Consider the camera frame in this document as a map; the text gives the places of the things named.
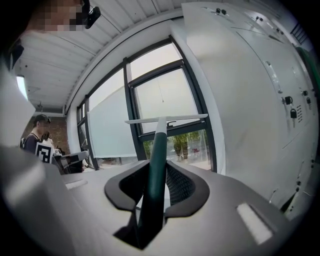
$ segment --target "black mesh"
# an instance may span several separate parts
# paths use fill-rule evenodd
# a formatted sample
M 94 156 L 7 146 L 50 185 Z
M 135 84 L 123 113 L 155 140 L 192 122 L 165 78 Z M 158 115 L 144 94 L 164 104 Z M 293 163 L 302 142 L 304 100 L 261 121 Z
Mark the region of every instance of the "black mesh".
M 166 169 L 166 184 L 171 206 L 189 198 L 196 190 L 195 183 L 189 177 L 169 165 Z
M 139 203 L 144 194 L 145 184 L 147 182 L 149 165 L 145 165 L 141 169 L 135 171 L 131 175 L 122 179 L 119 183 L 120 189 L 135 203 Z

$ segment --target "ceiling panel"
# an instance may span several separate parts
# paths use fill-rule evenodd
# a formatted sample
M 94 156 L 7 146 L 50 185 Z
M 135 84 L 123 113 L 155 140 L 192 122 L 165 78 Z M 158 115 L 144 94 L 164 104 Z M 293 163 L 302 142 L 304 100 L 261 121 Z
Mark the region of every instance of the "ceiling panel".
M 120 31 L 107 20 L 104 16 L 100 16 L 98 20 L 94 23 L 94 27 L 98 27 L 101 31 L 107 34 L 110 38 L 116 37 Z
M 172 0 L 153 0 L 156 1 L 161 12 L 174 9 L 174 4 Z
M 145 15 L 150 17 L 152 15 L 156 15 L 158 12 L 154 3 L 150 0 L 137 0 L 140 7 L 143 9 Z
M 90 0 L 101 17 L 88 30 L 30 33 L 16 64 L 35 105 L 60 108 L 97 53 L 130 26 L 161 12 L 180 8 L 184 0 Z
M 134 23 L 138 23 L 147 17 L 137 0 L 117 0 L 117 2 L 127 11 Z
M 85 31 L 63 31 L 59 32 L 58 36 L 81 47 L 83 50 L 88 51 L 93 55 L 96 55 L 97 52 L 99 52 L 99 50 L 103 47 L 103 44 L 94 40 Z
M 134 24 L 134 21 L 130 18 L 128 11 L 125 10 L 116 0 L 95 0 L 92 1 L 92 5 L 99 6 L 105 13 L 106 18 L 110 17 L 110 22 L 115 23 L 120 27 L 121 31 L 124 31 L 128 27 Z
M 21 57 L 18 61 L 18 75 L 21 75 L 21 73 L 30 72 L 30 75 L 34 77 L 42 77 L 46 79 L 46 76 L 52 76 L 55 78 L 56 81 L 60 80 L 67 80 L 72 83 L 72 81 L 75 81 L 79 75 L 80 72 L 68 72 L 64 69 L 61 69 L 59 67 L 51 66 L 47 63 L 40 63 L 34 60 L 29 60 Z
M 63 56 L 47 52 L 44 50 L 37 50 L 30 47 L 24 47 L 22 58 L 32 59 L 39 63 L 47 63 L 51 66 L 59 67 L 68 72 L 81 72 L 85 66 L 81 62 L 76 62 L 75 60 L 67 59 Z
M 47 48 L 58 46 L 62 51 L 66 50 L 70 53 L 79 55 L 80 57 L 83 57 L 88 61 L 90 61 L 95 56 L 94 53 L 90 53 L 89 51 L 82 49 L 77 44 L 58 37 L 56 33 L 32 33 L 30 34 L 30 36 L 25 36 L 22 38 L 22 45 L 24 44 L 24 40 L 28 40 L 28 38 L 32 38 L 33 40 L 40 39 L 46 43 Z

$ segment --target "light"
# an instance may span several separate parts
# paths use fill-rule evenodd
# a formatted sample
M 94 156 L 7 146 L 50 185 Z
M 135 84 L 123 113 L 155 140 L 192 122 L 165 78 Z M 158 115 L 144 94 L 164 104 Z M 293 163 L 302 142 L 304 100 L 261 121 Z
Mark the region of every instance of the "light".
M 22 95 L 28 99 L 27 96 L 27 91 L 26 91 L 26 86 L 25 86 L 25 78 L 23 76 L 17 76 L 16 77 L 16 81 L 18 83 L 18 88 L 20 90 L 20 92 L 22 93 Z

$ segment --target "man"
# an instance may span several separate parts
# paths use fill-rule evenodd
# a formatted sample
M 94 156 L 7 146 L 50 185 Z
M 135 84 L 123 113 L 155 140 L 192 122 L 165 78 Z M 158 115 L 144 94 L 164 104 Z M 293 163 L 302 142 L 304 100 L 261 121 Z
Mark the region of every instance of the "man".
M 37 143 L 48 127 L 48 117 L 44 114 L 37 115 L 33 121 L 33 129 L 24 142 L 24 149 L 35 154 Z
M 9 36 L 6 36 L 5 42 L 1 42 L 4 43 L 1 50 L 7 68 L 11 70 L 24 51 L 21 36 L 32 31 L 45 33 L 68 30 L 69 25 L 75 23 L 76 16 L 81 15 L 83 3 L 83 0 L 32 0 L 20 3 L 20 8 L 14 9 L 19 23 L 5 26 L 9 29 L 5 35 Z

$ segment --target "green pole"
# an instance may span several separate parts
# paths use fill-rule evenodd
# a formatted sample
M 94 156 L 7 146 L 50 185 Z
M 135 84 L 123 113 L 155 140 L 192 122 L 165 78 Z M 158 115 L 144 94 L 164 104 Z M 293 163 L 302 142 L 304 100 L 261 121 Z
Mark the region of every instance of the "green pole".
M 148 178 L 144 188 L 138 222 L 139 244 L 141 248 L 147 246 L 163 226 L 166 162 L 167 121 L 165 117 L 160 117 L 154 135 Z

